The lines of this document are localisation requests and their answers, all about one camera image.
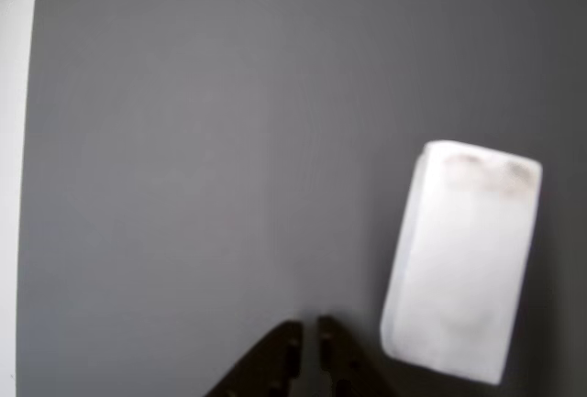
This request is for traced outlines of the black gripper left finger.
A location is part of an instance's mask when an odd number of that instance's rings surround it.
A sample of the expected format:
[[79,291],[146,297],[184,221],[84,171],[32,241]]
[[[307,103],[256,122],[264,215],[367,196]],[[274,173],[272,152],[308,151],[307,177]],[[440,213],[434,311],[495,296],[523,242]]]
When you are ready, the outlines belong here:
[[285,321],[262,337],[206,396],[288,396],[299,378],[304,326]]

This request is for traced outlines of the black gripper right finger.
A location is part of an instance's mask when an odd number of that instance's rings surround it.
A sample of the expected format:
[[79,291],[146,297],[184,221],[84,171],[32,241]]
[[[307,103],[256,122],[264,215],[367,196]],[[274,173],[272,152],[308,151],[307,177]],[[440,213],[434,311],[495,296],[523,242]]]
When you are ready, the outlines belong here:
[[317,319],[320,368],[331,379],[333,396],[397,395],[373,366],[364,350],[336,318],[329,315]]

